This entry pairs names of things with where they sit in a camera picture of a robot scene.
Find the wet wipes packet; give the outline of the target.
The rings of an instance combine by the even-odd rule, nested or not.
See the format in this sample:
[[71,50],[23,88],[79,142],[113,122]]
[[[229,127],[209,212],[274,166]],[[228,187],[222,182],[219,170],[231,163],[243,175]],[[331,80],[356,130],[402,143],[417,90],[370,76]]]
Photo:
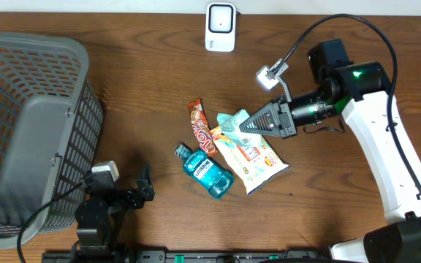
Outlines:
[[246,194],[251,195],[265,183],[290,168],[260,136],[259,146],[240,146],[234,143],[217,126],[211,135],[218,151],[233,172],[243,181]]

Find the light blue wipes packet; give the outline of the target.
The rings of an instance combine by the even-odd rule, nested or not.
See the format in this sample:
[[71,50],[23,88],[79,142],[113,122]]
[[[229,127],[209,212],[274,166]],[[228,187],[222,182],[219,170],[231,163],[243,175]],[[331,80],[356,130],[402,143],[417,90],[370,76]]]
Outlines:
[[240,125],[248,118],[249,114],[246,110],[241,109],[234,115],[219,113],[217,115],[217,122],[221,128],[221,133],[236,145],[259,147],[262,142],[262,136],[260,134],[250,134],[240,130]]

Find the blue Listerine mouthwash bottle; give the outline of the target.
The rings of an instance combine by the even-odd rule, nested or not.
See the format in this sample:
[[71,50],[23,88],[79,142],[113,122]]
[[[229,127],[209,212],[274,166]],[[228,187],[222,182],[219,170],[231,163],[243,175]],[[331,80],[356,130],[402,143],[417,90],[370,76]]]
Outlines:
[[184,144],[174,153],[183,161],[183,171],[196,180],[214,199],[221,199],[232,187],[234,177],[202,150],[192,151]]

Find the orange Top snack bar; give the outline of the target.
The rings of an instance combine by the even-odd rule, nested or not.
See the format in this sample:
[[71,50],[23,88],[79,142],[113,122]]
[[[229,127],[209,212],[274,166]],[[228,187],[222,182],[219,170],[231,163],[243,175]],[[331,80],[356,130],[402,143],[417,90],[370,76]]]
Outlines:
[[189,111],[191,127],[194,136],[199,143],[200,149],[208,156],[212,157],[218,153],[218,150],[210,133],[208,119],[206,118],[202,107],[202,100],[197,99],[194,102],[188,103],[187,109]]

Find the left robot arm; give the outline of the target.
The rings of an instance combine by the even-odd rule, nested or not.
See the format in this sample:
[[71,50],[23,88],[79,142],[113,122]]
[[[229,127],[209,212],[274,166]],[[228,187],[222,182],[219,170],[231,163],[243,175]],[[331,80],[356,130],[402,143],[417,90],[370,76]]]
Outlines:
[[78,241],[72,246],[71,262],[134,262],[134,253],[118,244],[125,216],[152,201],[155,191],[151,168],[146,164],[134,179],[135,188],[119,189],[114,161],[104,161],[87,171],[82,180],[89,198],[75,211]]

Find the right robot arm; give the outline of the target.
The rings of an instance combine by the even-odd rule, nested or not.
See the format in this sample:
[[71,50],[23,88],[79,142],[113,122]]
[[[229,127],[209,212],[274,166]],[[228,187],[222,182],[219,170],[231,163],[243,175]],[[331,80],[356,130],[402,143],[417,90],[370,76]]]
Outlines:
[[245,133],[288,138],[299,128],[340,116],[354,132],[382,198],[387,225],[332,245],[350,262],[421,262],[421,162],[403,127],[381,64],[353,63],[339,39],[308,52],[318,89],[274,99],[240,125]]

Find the white barcode scanner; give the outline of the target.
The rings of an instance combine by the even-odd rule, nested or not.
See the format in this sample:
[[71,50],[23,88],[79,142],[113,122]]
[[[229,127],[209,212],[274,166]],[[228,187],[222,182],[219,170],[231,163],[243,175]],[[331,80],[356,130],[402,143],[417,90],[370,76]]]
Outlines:
[[212,2],[206,9],[205,48],[232,52],[235,48],[237,9],[231,3]]

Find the grey plastic shopping basket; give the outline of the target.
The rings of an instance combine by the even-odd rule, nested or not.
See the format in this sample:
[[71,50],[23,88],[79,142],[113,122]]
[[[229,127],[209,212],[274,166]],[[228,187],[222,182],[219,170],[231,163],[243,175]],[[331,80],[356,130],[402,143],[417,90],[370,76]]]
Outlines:
[[0,249],[73,225],[103,111],[78,42],[0,32]]

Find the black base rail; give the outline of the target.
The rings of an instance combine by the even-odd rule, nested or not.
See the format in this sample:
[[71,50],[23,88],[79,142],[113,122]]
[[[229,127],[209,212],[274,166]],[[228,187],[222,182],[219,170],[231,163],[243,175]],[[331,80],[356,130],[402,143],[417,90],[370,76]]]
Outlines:
[[106,256],[100,259],[85,257],[76,251],[73,256],[70,252],[44,253],[41,262],[128,262],[128,263],[220,263],[220,262],[332,262],[333,260],[324,252],[313,250],[287,250],[283,252],[186,252],[186,251],[136,251],[124,256],[122,259]]

